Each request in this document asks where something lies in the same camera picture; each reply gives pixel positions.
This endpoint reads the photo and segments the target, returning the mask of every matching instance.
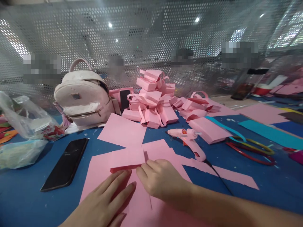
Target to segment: teal paper strip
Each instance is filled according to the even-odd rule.
[[[226,129],[226,130],[228,130],[228,131],[230,131],[230,132],[236,134],[237,136],[240,136],[241,139],[243,140],[243,142],[247,142],[246,139],[245,139],[245,137],[242,136],[242,134],[239,133],[238,131],[236,131],[236,130],[230,128],[230,127],[227,127],[227,126],[223,125],[222,123],[220,123],[219,121],[217,121],[217,120],[214,119],[213,117],[205,116],[205,118],[207,118],[208,120],[212,121],[212,122],[215,123],[217,126],[220,126],[221,128],[224,128],[224,129]],[[236,139],[233,138],[233,137],[229,137],[229,138],[232,139],[232,140],[234,140],[234,141],[236,141],[236,142],[238,142],[238,143],[242,143],[242,141],[236,140]]]
[[[297,150],[303,149],[303,140],[302,139],[299,139],[297,137],[284,133],[275,128],[271,128],[269,126],[266,126],[264,124],[258,123],[253,120],[247,120],[247,121],[240,122],[239,125],[247,128],[271,141],[274,141],[274,142],[280,144],[281,146],[288,147],[288,148],[294,148]]]

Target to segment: glue gun cord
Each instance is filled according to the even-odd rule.
[[[209,165],[214,171],[215,173],[218,175],[218,177],[221,179],[221,181],[223,182],[223,184],[225,185],[225,187],[227,188],[227,190],[230,192],[230,194],[232,196],[235,196],[232,191],[230,190],[230,188],[227,186],[227,184],[224,182],[224,180],[221,178],[221,176],[218,174],[218,172],[214,169],[214,167],[212,166],[212,164],[207,160],[205,159],[204,163],[206,163],[207,165]]]

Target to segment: pink glue gun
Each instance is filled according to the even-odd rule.
[[[197,133],[193,129],[170,129],[167,131],[171,137],[177,137],[183,141],[183,145],[189,146],[192,152],[195,154],[196,160],[203,162],[206,159],[205,153],[202,151],[200,146],[196,143],[195,139],[198,137]]]

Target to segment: white backpack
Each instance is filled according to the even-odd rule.
[[[85,62],[91,71],[74,71],[79,62]],[[79,58],[72,63],[69,73],[55,88],[54,105],[61,114],[67,115],[77,126],[97,124],[106,122],[111,113],[115,112],[108,93],[108,87],[103,79],[92,71],[87,61]]]

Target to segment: blue paper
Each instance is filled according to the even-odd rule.
[[[271,128],[264,124],[258,123],[253,120],[247,120],[240,122],[239,125],[273,141],[284,147],[294,148],[297,150],[303,149],[303,140],[297,137],[291,136],[287,133],[281,132],[277,129]]]

